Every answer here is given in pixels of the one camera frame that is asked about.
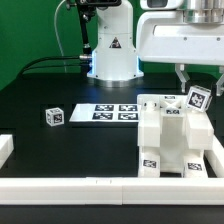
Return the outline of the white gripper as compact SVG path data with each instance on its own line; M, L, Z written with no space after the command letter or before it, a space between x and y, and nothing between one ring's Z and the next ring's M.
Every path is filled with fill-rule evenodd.
M136 31L141 61L179 63L175 72L186 92L184 64L217 65L216 96L224 93L224 0L140 0Z

